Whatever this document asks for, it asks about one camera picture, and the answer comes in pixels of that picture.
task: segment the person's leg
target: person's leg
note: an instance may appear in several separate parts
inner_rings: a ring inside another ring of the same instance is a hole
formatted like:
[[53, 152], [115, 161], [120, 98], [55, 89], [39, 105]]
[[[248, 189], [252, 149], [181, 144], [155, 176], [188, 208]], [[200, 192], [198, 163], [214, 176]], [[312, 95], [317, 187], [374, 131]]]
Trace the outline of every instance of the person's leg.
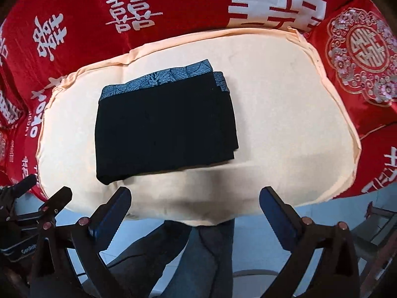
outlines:
[[193, 228], [161, 298], [232, 298], [234, 220]]
[[[165, 221], [161, 226], [135, 241], [108, 268], [132, 297], [149, 296], [165, 266], [185, 247], [191, 227], [179, 222]], [[84, 290], [97, 296], [92, 282], [83, 283]]]

